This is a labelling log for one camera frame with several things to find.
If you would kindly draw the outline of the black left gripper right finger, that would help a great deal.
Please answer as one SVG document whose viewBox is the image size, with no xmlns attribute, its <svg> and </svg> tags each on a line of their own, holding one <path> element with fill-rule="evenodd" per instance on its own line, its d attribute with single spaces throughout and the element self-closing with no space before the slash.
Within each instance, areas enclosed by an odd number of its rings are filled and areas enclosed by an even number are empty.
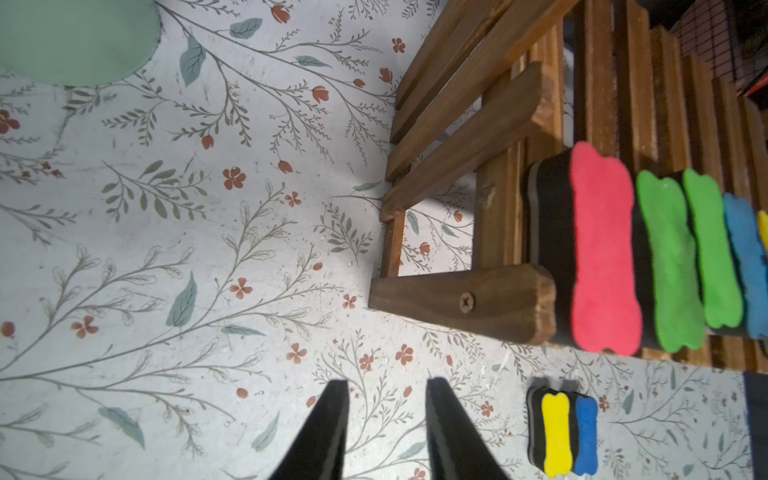
<svg viewBox="0 0 768 480">
<path fill-rule="evenodd" d="M 433 479 L 508 479 L 444 378 L 427 381 L 426 431 Z"/>
</svg>

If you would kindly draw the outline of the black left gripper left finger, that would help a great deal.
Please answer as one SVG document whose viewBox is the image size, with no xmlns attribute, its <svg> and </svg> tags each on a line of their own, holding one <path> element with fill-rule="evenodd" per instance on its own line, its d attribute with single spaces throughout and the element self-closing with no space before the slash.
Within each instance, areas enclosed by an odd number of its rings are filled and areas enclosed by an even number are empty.
<svg viewBox="0 0 768 480">
<path fill-rule="evenodd" d="M 271 479 L 341 479 L 348 416 L 348 382 L 329 381 Z"/>
</svg>

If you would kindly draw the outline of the wooden two-tier shelf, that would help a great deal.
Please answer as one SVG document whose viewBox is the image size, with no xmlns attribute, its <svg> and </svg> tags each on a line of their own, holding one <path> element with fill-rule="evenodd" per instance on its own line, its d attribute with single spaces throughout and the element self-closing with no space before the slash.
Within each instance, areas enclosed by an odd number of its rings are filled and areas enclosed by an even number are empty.
<svg viewBox="0 0 768 480">
<path fill-rule="evenodd" d="M 767 369 L 767 114 L 633 1 L 451 1 L 396 93 L 369 305 L 499 340 Z M 399 273 L 477 176 L 468 271 Z"/>
</svg>

